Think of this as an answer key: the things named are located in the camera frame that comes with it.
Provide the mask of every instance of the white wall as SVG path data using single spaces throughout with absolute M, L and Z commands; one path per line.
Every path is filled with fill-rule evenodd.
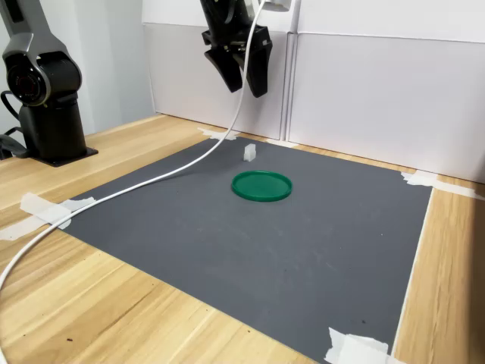
M 41 0 L 51 31 L 83 73 L 79 104 L 84 133 L 153 115 L 142 32 L 142 0 Z M 0 26 L 0 50 L 8 44 Z M 7 89 L 0 61 L 0 89 Z M 17 125 L 0 105 L 0 133 Z
M 289 140 L 485 182 L 485 2 L 304 0 Z
M 483 0 L 303 0 L 299 33 L 485 42 Z
M 246 4 L 256 0 L 246 0 Z M 288 12 L 263 11 L 258 22 L 259 25 L 270 28 L 272 32 L 296 31 L 293 15 L 298 11 L 300 0 L 293 0 Z M 143 0 L 143 23 L 145 24 L 171 24 L 195 27 L 207 27 L 204 11 L 200 0 Z

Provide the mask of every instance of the black cable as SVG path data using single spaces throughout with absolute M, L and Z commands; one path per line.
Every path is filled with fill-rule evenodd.
M 18 131 L 19 133 L 22 133 L 22 128 L 21 127 L 12 127 L 7 133 L 5 133 L 5 135 L 12 135 L 16 131 Z
M 18 113 L 14 110 L 10 102 L 7 100 L 7 95 L 13 95 L 11 91 L 4 91 L 0 94 L 0 99 L 2 99 L 3 104 L 9 110 L 9 112 L 19 120 Z M 20 127 L 12 127 L 7 133 L 0 134 L 0 161 L 8 158 L 12 158 L 15 154 L 19 158 L 27 158 L 29 156 L 29 151 L 23 147 L 18 141 L 11 138 L 10 135 L 16 131 L 22 133 Z
M 9 112 L 18 120 L 18 113 L 14 110 L 12 105 L 10 105 L 10 102 L 7 100 L 7 95 L 13 95 L 11 91 L 4 91 L 2 94 L 0 94 L 0 99 L 2 99 L 3 105 L 9 110 Z

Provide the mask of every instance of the white panel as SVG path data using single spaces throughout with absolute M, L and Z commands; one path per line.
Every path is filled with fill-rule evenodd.
M 284 13 L 263 11 L 258 24 L 267 26 L 274 32 L 289 32 L 292 30 L 295 7 L 300 0 L 293 0 L 291 10 Z M 200 0 L 143 0 L 143 23 L 173 24 L 206 27 L 204 11 Z
M 207 60 L 204 27 L 145 25 L 155 110 L 164 114 L 229 127 L 239 100 Z M 268 94 L 245 94 L 236 130 L 280 138 L 286 61 L 285 33 L 271 33 Z
M 300 35 L 290 141 L 485 182 L 485 45 Z
M 483 0 L 303 0 L 299 33 L 485 42 Z

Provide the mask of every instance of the small white block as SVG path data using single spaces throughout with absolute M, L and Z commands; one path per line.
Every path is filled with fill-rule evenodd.
M 246 148 L 244 148 L 244 160 L 246 162 L 250 162 L 254 158 L 256 158 L 256 145 L 249 144 Z

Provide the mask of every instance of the white cable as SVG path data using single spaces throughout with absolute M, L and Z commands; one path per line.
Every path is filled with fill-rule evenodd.
M 13 269 L 13 267 L 18 263 L 18 261 L 20 260 L 20 258 L 22 258 L 22 256 L 26 252 L 28 252 L 30 249 L 32 249 L 32 247 L 35 246 L 39 241 L 41 241 L 44 237 L 46 237 L 47 235 L 49 235 L 53 230 L 55 230 L 57 227 L 59 227 L 60 225 L 62 225 L 63 223 L 65 223 L 67 220 L 72 219 L 74 216 L 80 214 L 81 212 L 84 212 L 87 209 L 91 209 L 92 207 L 94 207 L 94 206 L 96 206 L 96 205 L 98 205 L 98 204 L 100 204 L 100 203 L 102 203 L 104 201 L 108 201 L 109 199 L 113 199 L 114 197 L 118 197 L 118 196 L 123 195 L 125 193 L 128 193 L 128 192 L 131 192 L 133 190 L 136 190 L 136 189 L 138 189 L 140 187 L 144 187 L 147 184 L 153 184 L 154 182 L 157 182 L 159 180 L 163 180 L 164 178 L 170 177 L 170 176 L 172 176 L 174 174 L 177 174 L 177 173 L 179 173 L 179 172 L 181 172 L 181 171 L 183 171 L 183 170 L 185 170 L 185 169 L 187 169 L 189 167 L 192 167 L 195 163 L 200 162 L 205 157 L 207 157 L 208 155 L 210 155 L 214 150 L 216 150 L 217 147 L 219 147 L 219 145 L 227 138 L 227 136 L 229 135 L 229 133 L 233 129 L 234 124 L 236 123 L 236 120 L 237 120 L 237 118 L 239 116 L 239 112 L 241 111 L 241 105 L 243 104 L 244 90 L 246 88 L 246 78 L 248 76 L 249 50 L 251 49 L 252 36 L 253 36 L 253 34 L 255 32 L 256 22 L 258 21 L 259 15 L 261 14 L 261 12 L 263 10 L 264 3 L 266 1 L 268 1 L 268 0 L 264 0 L 261 3 L 261 5 L 258 8 L 258 12 L 255 15 L 255 19 L 252 22 L 251 31 L 249 32 L 249 37 L 248 37 L 248 44 L 246 45 L 246 59 L 244 61 L 244 71 L 242 73 L 242 89 L 241 89 L 241 93 L 240 93 L 240 97 L 239 97 L 239 104 L 237 106 L 236 114 L 234 115 L 233 123 L 230 125 L 229 129 L 227 129 L 227 132 L 224 134 L 224 137 L 221 140 L 219 140 L 215 146 L 213 146 L 212 148 L 210 148 L 204 155 L 201 155 L 195 161 L 190 162 L 188 165 L 184 165 L 183 167 L 180 167 L 180 168 L 178 168 L 178 169 L 176 169 L 176 170 L 174 170 L 172 172 L 168 172 L 168 173 L 163 174 L 161 176 L 152 178 L 151 180 L 146 180 L 145 182 L 142 182 L 142 183 L 137 184 L 135 186 L 126 188 L 125 190 L 122 190 L 122 191 L 113 193 L 110 196 L 106 196 L 103 199 L 100 199 L 100 200 L 98 200 L 96 202 L 93 202 L 92 204 L 90 204 L 90 205 L 88 205 L 86 207 L 83 207 L 82 209 L 79 209 L 79 210 L 73 212 L 69 216 L 66 216 L 65 218 L 59 220 L 58 222 L 56 222 L 55 224 L 53 224 L 49 228 L 45 229 L 42 233 L 40 233 L 39 235 L 37 235 L 36 237 L 34 237 L 26 246 L 24 246 L 17 253 L 17 255 L 10 261 L 10 263 L 8 263 L 7 267 L 2 272 L 2 275 L 0 275 L 0 290 L 2 289 L 3 284 L 5 283 L 5 279 L 7 279 L 7 276 L 10 274 L 11 270 Z M 2 348 L 1 347 L 0 347 L 0 364 L 8 364 L 8 362 L 7 362 L 4 354 L 2 352 Z

